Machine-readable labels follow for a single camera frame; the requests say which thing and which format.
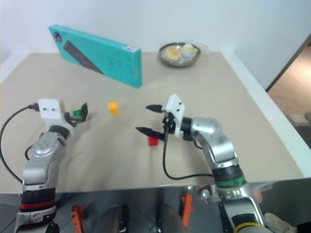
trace red cube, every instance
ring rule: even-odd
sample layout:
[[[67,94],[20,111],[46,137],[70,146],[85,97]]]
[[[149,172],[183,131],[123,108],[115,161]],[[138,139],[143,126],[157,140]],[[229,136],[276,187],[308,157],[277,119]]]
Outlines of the red cube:
[[[159,144],[159,139],[155,137],[148,137],[148,143],[150,147],[157,146]]]

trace wooden floor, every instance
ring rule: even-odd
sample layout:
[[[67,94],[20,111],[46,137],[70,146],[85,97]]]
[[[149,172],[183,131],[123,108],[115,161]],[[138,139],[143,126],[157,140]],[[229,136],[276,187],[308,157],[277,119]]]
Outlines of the wooden floor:
[[[286,114],[305,114],[311,109],[311,47],[306,47],[268,92]]]

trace orange clamp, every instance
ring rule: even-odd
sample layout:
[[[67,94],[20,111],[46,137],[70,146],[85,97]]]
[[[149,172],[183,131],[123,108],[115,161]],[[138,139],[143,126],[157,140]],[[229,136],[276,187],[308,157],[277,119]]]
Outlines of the orange clamp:
[[[82,218],[84,216],[84,211],[82,207],[78,205],[73,205],[70,209],[71,222],[73,223],[75,233],[84,233]]]
[[[189,221],[190,221],[190,214],[193,211],[192,195],[187,194],[187,195],[181,197],[181,201],[183,204],[183,212],[182,212],[183,223],[184,223],[185,227],[188,228]]]

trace keyboard box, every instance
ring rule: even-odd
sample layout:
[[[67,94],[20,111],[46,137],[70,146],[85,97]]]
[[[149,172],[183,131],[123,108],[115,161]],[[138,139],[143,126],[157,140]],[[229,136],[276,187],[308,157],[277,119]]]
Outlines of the keyboard box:
[[[65,60],[135,88],[142,85],[140,49],[60,25],[49,30]]]

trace shoe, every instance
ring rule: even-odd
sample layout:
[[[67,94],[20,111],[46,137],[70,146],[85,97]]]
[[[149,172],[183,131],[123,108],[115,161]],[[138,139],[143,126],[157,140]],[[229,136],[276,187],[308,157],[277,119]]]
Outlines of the shoe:
[[[297,227],[293,227],[274,214],[267,212],[263,218],[267,227],[274,233],[297,233]]]

